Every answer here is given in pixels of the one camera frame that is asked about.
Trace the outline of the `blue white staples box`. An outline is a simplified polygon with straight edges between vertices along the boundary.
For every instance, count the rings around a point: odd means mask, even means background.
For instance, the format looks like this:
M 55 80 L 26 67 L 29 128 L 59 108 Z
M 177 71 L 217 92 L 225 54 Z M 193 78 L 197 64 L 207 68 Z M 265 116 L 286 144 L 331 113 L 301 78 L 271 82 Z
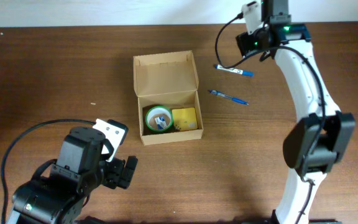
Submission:
M 165 129 L 167 127 L 167 123 L 164 116 L 156 117 L 155 123 L 157 125 L 157 129 Z

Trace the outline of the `blue ballpoint pen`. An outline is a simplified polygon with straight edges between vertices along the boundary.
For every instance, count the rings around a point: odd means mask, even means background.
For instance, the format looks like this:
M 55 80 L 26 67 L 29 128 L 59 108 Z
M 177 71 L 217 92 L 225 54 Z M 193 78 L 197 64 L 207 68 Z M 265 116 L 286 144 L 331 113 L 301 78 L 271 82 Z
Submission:
M 222 98 L 226 98 L 226 99 L 229 99 L 235 103 L 239 103 L 239 104 L 242 104 L 242 105 L 248 105 L 248 102 L 244 101 L 244 100 L 241 100 L 241 99 L 238 99 L 238 98 L 235 98 L 233 96 L 229 96 L 229 95 L 226 95 L 220 91 L 217 91 L 217 90 L 208 90 L 208 92 L 210 94 L 213 94 L 213 95 L 216 95 L 216 96 L 220 96 Z

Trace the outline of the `green tape roll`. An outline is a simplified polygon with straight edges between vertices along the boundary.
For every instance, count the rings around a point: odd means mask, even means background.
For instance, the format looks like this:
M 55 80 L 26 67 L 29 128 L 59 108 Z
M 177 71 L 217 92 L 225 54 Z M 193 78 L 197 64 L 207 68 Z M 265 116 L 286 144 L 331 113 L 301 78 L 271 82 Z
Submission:
M 155 123 L 155 118 L 158 116 L 164 116 L 167 127 L 165 129 L 157 129 L 157 125 Z M 154 106 L 149 109 L 146 116 L 145 122 L 147 127 L 155 133 L 164 133 L 167 132 L 173 126 L 173 115 L 172 112 L 165 106 Z

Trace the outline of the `blue white marker pen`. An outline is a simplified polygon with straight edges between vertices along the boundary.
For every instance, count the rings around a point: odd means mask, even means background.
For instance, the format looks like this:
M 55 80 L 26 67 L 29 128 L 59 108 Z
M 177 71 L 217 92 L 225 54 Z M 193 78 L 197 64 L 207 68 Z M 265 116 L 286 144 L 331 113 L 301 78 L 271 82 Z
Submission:
M 218 64 L 215 64 L 214 68 L 216 70 L 222 70 L 222 71 L 225 71 L 225 72 L 236 73 L 236 74 L 240 74 L 240 75 L 246 76 L 246 77 L 253 77 L 254 76 L 253 72 L 249 72 L 249 71 L 246 71 L 246 70 L 241 70 L 241 69 L 238 69 L 238 68 L 224 68 L 222 65 L 218 65 Z

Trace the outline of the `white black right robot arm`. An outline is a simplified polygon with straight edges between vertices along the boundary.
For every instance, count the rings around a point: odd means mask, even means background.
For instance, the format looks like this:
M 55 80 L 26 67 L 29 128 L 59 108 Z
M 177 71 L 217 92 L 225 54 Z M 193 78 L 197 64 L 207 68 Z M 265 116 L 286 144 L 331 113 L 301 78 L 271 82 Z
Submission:
M 303 24 L 261 27 L 236 37 L 244 59 L 261 53 L 284 74 L 296 112 L 296 125 L 283 142 L 288 178 L 270 223 L 309 223 L 316 192 L 340 162 L 356 126 L 331 98 L 314 59 Z

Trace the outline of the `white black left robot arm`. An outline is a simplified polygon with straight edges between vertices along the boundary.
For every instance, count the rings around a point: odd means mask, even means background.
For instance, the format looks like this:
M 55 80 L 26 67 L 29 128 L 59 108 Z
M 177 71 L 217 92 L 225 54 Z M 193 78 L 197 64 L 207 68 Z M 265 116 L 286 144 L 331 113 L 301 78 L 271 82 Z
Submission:
M 94 189 L 127 189 L 138 158 L 114 158 L 99 161 L 96 167 L 81 174 L 57 165 L 52 159 L 42 164 L 30 181 L 21 185 L 12 197 L 8 223 L 73 223 L 88 203 Z

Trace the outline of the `brown cardboard box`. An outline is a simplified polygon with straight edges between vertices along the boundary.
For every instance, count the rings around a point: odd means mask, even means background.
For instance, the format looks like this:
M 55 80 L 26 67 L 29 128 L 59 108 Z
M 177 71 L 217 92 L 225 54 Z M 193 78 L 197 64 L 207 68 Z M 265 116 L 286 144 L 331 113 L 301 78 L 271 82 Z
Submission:
M 193 52 L 170 52 L 133 57 L 134 91 L 137 96 L 139 129 L 147 145 L 200 139 L 204 126 L 198 98 L 199 80 Z M 178 131 L 174 125 L 164 133 L 152 132 L 145 116 L 154 106 L 195 108 L 198 129 Z

